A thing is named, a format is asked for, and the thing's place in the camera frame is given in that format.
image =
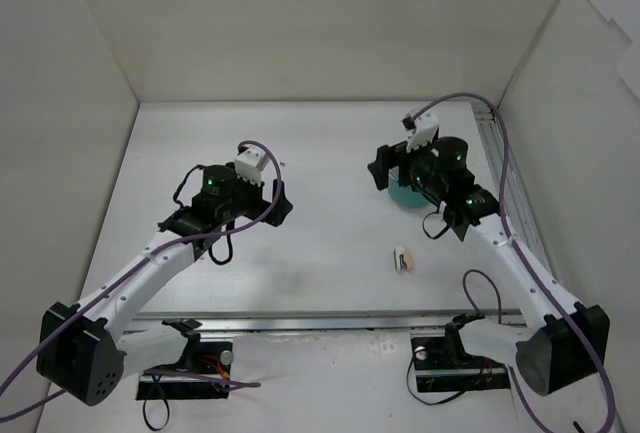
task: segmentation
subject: white plastic bracket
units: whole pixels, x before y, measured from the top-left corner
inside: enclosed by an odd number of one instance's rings
[[[438,133],[440,121],[436,115],[427,112],[415,120],[415,126],[415,130],[409,130],[411,134],[407,141],[407,153],[431,143]]]
[[[234,159],[239,178],[254,185],[262,184],[262,171],[269,163],[269,157],[260,148],[249,147]]]
[[[122,378],[158,365],[176,363],[187,345],[187,338],[171,326],[123,335],[116,348],[126,353]]]
[[[459,330],[465,353],[491,358],[506,366],[516,364],[516,343],[531,338],[531,330],[499,325],[482,319],[467,323]]]

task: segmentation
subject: screw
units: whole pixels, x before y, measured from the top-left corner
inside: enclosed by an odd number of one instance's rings
[[[427,353],[427,349],[424,346],[418,346],[413,350],[413,356],[418,361],[424,361],[427,359],[427,356],[429,356],[429,353]]]
[[[233,353],[229,350],[224,350],[220,353],[220,363],[222,363],[223,366],[229,366],[233,363]]]

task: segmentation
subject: black cable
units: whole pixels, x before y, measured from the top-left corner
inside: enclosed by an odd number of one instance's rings
[[[167,396],[165,395],[162,386],[160,386],[160,378],[162,378],[162,375],[151,375],[153,386],[151,387],[147,395],[151,394],[153,390],[158,391],[160,400],[164,403],[164,407],[167,410],[167,419],[161,427],[153,426],[149,422],[149,418],[147,418],[147,401],[149,401],[149,399],[147,398],[146,400],[144,400],[144,403],[142,403],[142,419],[144,420],[144,424],[147,425],[147,428],[149,428],[151,431],[164,430],[164,428],[169,424],[169,420],[171,419],[171,408],[169,408],[169,401],[167,400]]]
[[[438,406],[438,405],[444,405],[446,403],[449,403],[450,401],[453,400],[457,400],[458,398],[460,398],[462,395],[464,395],[465,393],[467,393],[467,391],[469,390],[461,390],[457,393],[454,393],[451,396],[447,396],[446,398],[440,400],[440,401],[435,401],[433,403],[430,403],[428,401],[423,400],[422,398],[420,398],[418,395],[416,395],[412,390],[411,390],[411,386],[409,384],[409,376],[411,375],[411,367],[415,366],[415,357],[413,355],[411,355],[411,360],[409,361],[409,367],[407,368],[407,390],[409,390],[409,394],[411,396],[413,396],[413,398],[416,401],[419,401],[420,403],[422,403],[423,405],[427,405],[427,406]],[[478,373],[478,378],[476,379],[476,383],[477,381],[482,378],[482,373],[484,372],[484,367],[480,368],[480,373]]]
[[[236,222],[235,221],[231,221],[229,223],[227,223],[227,226],[225,227],[225,230],[233,230],[236,226]],[[227,235],[227,249],[229,251],[229,254],[227,255],[227,258],[225,258],[224,260],[218,260],[214,254],[213,254],[213,245],[211,245],[209,247],[209,249],[207,250],[207,253],[209,253],[209,258],[211,258],[211,261],[213,261],[216,265],[218,266],[224,266],[228,263],[231,262],[231,260],[233,259],[233,243],[231,243],[231,235]]]
[[[187,181],[189,180],[191,173],[193,173],[196,170],[204,170],[204,168],[205,168],[204,165],[196,165],[193,168],[191,168],[189,172],[184,176],[184,179],[178,185],[178,188],[176,188],[176,191],[173,194],[173,202],[176,205],[180,206],[180,208],[184,208],[184,203],[182,203],[182,201],[178,199],[178,197],[180,196],[180,193],[182,192],[182,188],[184,188],[184,185],[187,184]]]
[[[427,213],[427,216],[425,216],[422,219],[422,231],[424,231],[424,234],[427,235],[427,238],[429,238],[430,240],[438,240],[440,238],[442,238],[442,236],[449,231],[449,225],[445,226],[442,231],[440,233],[438,233],[435,236],[431,236],[431,234],[427,231],[427,229],[424,226],[424,222],[427,221],[427,218],[429,218],[431,215],[437,215],[438,212],[437,211],[432,211],[431,213]]]

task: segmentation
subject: white wall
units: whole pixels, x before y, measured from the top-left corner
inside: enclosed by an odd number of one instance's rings
[[[141,101],[497,99],[555,0],[87,0]]]
[[[606,366],[640,429],[640,101],[616,67],[630,40],[588,0],[560,0],[503,110],[556,273],[612,322]]]
[[[0,0],[0,380],[77,299],[137,101],[84,0]],[[0,416],[43,397],[29,366]],[[37,420],[0,425],[32,431]]]

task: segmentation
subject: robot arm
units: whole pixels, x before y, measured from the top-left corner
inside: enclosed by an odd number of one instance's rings
[[[190,344],[200,340],[195,331],[198,322],[165,321],[148,331],[124,331],[171,278],[191,266],[220,238],[215,232],[225,226],[228,229],[241,216],[257,220],[267,209],[270,212],[262,221],[272,226],[282,224],[293,206],[284,195],[284,184],[280,184],[274,205],[263,199],[261,172],[267,163],[263,151],[243,147],[233,163],[203,167],[202,188],[191,205],[181,207],[160,223],[151,242],[112,280],[71,307],[56,303],[49,308],[42,320],[41,342],[105,290],[110,291],[41,351],[38,372],[93,406],[103,401],[122,378],[179,362]],[[160,252],[167,243],[174,245]]]
[[[398,168],[400,186],[420,191],[443,209],[443,219],[460,241],[489,265],[516,301],[527,329],[498,325],[481,315],[462,315],[447,325],[445,335],[453,355],[483,356],[518,368],[527,384],[540,395],[578,381],[596,371],[575,333],[539,291],[504,231],[498,201],[475,183],[467,169],[468,145],[460,138],[439,138],[435,115],[403,120],[408,141],[378,148],[368,165],[376,186],[388,186],[388,173]],[[543,284],[604,359],[609,319],[599,306],[585,308],[563,288],[522,243],[519,243]]]

